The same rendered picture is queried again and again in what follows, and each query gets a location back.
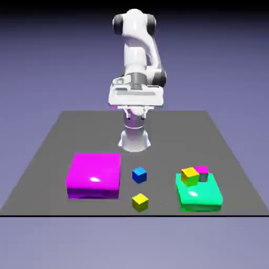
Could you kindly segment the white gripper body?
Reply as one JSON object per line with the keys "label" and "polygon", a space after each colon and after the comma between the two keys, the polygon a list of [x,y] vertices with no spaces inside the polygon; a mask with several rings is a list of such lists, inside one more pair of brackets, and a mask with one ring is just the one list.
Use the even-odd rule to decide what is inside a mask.
{"label": "white gripper body", "polygon": [[142,89],[131,89],[130,84],[110,86],[108,103],[111,106],[162,106],[164,90],[162,87],[142,85]]}

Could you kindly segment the small blue cube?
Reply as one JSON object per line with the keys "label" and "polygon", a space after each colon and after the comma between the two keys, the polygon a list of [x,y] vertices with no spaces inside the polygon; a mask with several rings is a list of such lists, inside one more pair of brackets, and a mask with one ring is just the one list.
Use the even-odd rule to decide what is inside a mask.
{"label": "small blue cube", "polygon": [[132,179],[137,184],[146,181],[147,180],[147,171],[142,167],[138,167],[136,169],[133,169],[133,171],[132,171]]}

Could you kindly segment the small magenta cube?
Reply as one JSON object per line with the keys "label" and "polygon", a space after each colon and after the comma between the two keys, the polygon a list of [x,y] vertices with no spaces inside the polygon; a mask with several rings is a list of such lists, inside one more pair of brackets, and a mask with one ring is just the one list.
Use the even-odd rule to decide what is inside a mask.
{"label": "small magenta cube", "polygon": [[199,174],[199,181],[200,182],[207,182],[209,170],[206,165],[196,165],[195,170]]}

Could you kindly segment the large green box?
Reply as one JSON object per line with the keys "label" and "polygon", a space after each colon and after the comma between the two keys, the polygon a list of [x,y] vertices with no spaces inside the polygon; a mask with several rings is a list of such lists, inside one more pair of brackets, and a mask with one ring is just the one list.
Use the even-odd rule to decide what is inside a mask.
{"label": "large green box", "polygon": [[181,174],[175,178],[180,209],[183,212],[217,212],[223,204],[223,196],[213,173],[208,174],[207,182],[186,187],[181,181]]}

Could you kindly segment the small yellow cube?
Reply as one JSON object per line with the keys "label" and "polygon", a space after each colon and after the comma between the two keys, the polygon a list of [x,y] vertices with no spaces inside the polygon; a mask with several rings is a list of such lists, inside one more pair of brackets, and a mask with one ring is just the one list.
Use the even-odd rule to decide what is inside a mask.
{"label": "small yellow cube", "polygon": [[197,185],[200,174],[194,167],[189,167],[181,170],[181,181],[187,186],[191,187]]}
{"label": "small yellow cube", "polygon": [[142,212],[148,208],[149,199],[143,195],[142,193],[139,193],[132,197],[132,207],[137,212]]}

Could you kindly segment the large magenta box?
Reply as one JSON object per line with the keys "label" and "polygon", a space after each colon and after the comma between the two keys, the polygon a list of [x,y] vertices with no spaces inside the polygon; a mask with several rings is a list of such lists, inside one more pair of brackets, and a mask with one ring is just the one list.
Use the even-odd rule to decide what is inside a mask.
{"label": "large magenta box", "polygon": [[66,177],[70,199],[119,198],[120,153],[76,153]]}

